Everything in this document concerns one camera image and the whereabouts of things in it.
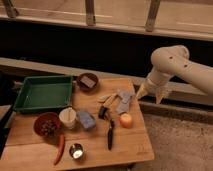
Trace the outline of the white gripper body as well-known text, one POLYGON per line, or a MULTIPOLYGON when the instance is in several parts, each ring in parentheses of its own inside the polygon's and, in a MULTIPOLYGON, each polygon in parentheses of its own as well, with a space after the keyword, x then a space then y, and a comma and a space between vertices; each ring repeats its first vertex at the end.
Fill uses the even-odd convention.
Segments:
POLYGON ((167 83, 172 78, 172 75, 152 69, 145 79, 145 88, 148 93, 155 94, 158 90, 166 87, 167 83))

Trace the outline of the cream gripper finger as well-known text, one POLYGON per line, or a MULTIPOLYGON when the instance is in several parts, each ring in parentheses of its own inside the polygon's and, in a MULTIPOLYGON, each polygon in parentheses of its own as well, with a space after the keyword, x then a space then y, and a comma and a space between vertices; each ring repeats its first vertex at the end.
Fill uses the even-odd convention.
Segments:
POLYGON ((160 104, 162 99, 167 97, 169 94, 169 91, 166 88, 160 88, 157 90, 155 97, 156 97, 156 103, 160 104))
POLYGON ((148 91, 146 89, 146 86, 145 86, 144 83, 142 83, 141 86, 140 86, 140 88, 139 88, 139 90, 136 93, 136 98, 140 99, 140 98, 146 96, 147 94, 148 94, 148 91))

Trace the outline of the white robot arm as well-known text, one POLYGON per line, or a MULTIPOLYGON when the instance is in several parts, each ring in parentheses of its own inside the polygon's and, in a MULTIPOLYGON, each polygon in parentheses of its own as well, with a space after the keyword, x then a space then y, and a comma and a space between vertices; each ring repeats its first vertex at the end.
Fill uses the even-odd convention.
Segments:
POLYGON ((151 54, 153 68, 137 91, 136 98, 153 93, 159 104, 170 93, 167 84, 174 76, 213 96, 213 67, 192 62, 189 56, 189 50, 183 45, 154 50, 151 54))

